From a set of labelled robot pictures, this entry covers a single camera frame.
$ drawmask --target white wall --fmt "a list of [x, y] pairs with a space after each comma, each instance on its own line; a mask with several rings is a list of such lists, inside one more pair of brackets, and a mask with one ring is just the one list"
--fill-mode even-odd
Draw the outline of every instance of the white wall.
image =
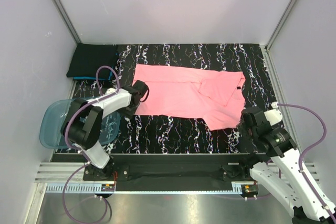
[[[271, 48], [288, 103], [307, 106], [327, 124], [327, 138], [308, 158], [321, 186], [336, 201], [336, 0], [299, 0]], [[322, 127], [308, 112], [290, 109], [302, 147], [317, 141]]]
[[265, 44], [290, 0], [61, 0], [87, 43]]
[[23, 223], [48, 106], [67, 97], [75, 42], [51, 0], [0, 0], [0, 219]]

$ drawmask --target pink shirt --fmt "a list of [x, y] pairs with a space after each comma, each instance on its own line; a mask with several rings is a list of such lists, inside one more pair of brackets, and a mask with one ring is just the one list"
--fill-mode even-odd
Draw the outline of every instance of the pink shirt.
[[242, 72], [137, 65], [133, 82], [137, 80], [150, 89], [137, 115], [203, 118], [210, 130], [234, 128], [240, 121]]

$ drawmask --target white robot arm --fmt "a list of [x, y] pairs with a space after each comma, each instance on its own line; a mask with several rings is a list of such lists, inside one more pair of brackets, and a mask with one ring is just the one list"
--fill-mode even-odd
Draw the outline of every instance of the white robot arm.
[[[99, 97], [100, 102], [87, 107], [79, 114], [73, 124], [70, 126], [69, 139], [81, 149], [87, 156], [91, 164], [99, 169], [104, 169], [110, 161], [110, 156], [103, 150], [99, 139], [102, 119], [118, 111], [121, 114], [131, 117], [138, 108], [141, 99], [145, 94], [149, 94], [148, 86], [142, 81], [136, 81], [131, 87], [121, 88], [118, 93], [108, 97], [114, 89], [107, 90], [106, 94]], [[88, 101], [83, 99], [75, 99], [71, 105], [67, 117], [61, 128], [61, 133], [64, 135], [65, 129], [73, 117], [82, 106], [96, 99]], [[80, 118], [87, 118], [85, 123]]]
[[[273, 103], [274, 109], [266, 112], [257, 107], [247, 108], [242, 115], [259, 150], [265, 152], [281, 172], [286, 174], [290, 186], [275, 175], [266, 163], [256, 161], [255, 156], [245, 162], [246, 171], [286, 208], [293, 217], [293, 223], [332, 223], [327, 210], [335, 215], [335, 204], [321, 190], [304, 164], [303, 171], [300, 170], [300, 153], [288, 132], [279, 127], [272, 128], [282, 120], [282, 114], [276, 104]], [[321, 205], [302, 172], [308, 176], [327, 207]]]

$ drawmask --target folded black cloth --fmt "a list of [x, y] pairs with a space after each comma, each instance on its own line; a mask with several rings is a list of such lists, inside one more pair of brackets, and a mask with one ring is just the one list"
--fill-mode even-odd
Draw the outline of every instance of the folded black cloth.
[[[118, 60], [117, 47], [79, 43], [72, 56], [67, 77], [95, 79], [99, 67], [106, 65], [114, 68]], [[100, 80], [110, 80], [112, 76], [109, 69], [102, 69], [98, 77]]]

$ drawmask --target blue transparent tray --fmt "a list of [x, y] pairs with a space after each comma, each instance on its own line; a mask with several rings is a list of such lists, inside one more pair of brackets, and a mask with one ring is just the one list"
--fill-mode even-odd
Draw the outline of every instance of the blue transparent tray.
[[[73, 100], [74, 99], [57, 101], [49, 106], [44, 114], [40, 129], [40, 142], [45, 148], [68, 148], [64, 137], [61, 135], [61, 127]], [[119, 123], [120, 114], [118, 112], [113, 112], [103, 119], [99, 136], [101, 145], [109, 144], [115, 139], [119, 131]]]

